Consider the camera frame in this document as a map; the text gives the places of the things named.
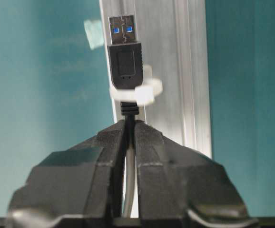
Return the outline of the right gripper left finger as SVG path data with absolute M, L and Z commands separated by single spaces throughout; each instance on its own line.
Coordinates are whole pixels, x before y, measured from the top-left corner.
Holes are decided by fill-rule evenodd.
M 8 228 L 108 228 L 120 217 L 124 121 L 33 167 L 9 204 Z

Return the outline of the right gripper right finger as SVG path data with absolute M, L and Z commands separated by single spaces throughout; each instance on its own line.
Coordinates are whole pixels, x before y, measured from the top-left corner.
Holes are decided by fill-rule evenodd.
M 145 228 L 250 228 L 258 220 L 224 167 L 136 122 L 138 210 Z

